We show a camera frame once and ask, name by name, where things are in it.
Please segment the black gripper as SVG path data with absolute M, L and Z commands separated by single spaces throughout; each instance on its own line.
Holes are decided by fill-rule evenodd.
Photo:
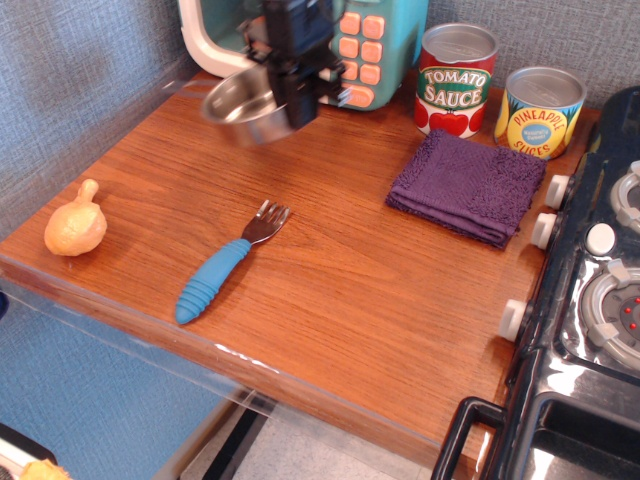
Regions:
M 351 92 L 342 85 L 343 62 L 330 47 L 338 17 L 332 9 L 263 9 L 239 27 L 247 57 L 267 69 L 278 106 L 301 129 L 317 116 L 318 100 L 342 106 Z

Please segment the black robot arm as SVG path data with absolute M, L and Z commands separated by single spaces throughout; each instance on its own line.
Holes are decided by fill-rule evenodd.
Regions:
M 293 129 L 315 120 L 321 98 L 349 99 L 346 67 L 330 46 L 337 23 L 331 1 L 263 1 L 261 15 L 242 27 L 247 57 L 266 68 Z

